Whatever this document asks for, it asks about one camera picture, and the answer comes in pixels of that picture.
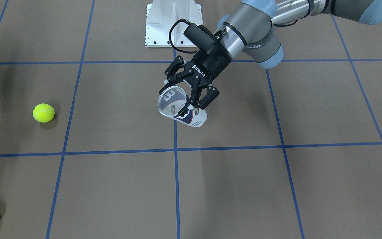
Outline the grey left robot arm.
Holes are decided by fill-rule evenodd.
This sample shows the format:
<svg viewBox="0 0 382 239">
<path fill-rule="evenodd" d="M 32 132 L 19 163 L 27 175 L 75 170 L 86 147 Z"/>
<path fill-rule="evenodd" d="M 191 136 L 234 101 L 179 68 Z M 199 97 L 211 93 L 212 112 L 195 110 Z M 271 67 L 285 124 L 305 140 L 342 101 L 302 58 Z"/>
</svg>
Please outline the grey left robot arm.
<svg viewBox="0 0 382 239">
<path fill-rule="evenodd" d="M 185 101 L 185 109 L 205 109 L 219 95 L 211 84 L 213 80 L 240 53 L 251 56 L 263 69 L 279 64 L 284 51 L 275 34 L 276 27 L 292 26 L 308 16 L 328 14 L 376 25 L 382 22 L 382 0 L 242 0 L 237 8 L 218 23 L 212 33 L 203 25 L 187 19 L 178 19 L 171 27 L 184 23 L 184 35 L 198 50 L 185 62 L 177 56 L 166 69 L 165 85 L 159 91 L 185 82 L 191 87 L 191 96 Z"/>
</svg>

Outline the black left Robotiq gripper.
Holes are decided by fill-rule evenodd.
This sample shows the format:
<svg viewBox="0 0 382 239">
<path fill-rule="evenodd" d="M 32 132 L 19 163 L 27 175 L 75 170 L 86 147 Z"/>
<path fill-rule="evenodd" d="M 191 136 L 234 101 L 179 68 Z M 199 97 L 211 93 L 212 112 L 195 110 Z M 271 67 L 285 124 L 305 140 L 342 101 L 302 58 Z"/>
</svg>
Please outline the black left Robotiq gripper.
<svg viewBox="0 0 382 239">
<path fill-rule="evenodd" d="M 210 50 L 212 50 L 211 53 L 206 53 L 203 49 L 198 50 L 187 63 L 182 56 L 177 56 L 164 71 L 167 83 L 164 83 L 159 94 L 187 78 L 187 83 L 191 86 L 191 95 L 187 99 L 187 104 L 194 108 L 206 109 L 220 94 L 219 90 L 210 84 L 232 61 L 227 49 L 221 43 L 214 43 Z M 191 76 L 191 71 L 199 76 Z M 201 98 L 204 89 L 207 93 Z"/>
</svg>

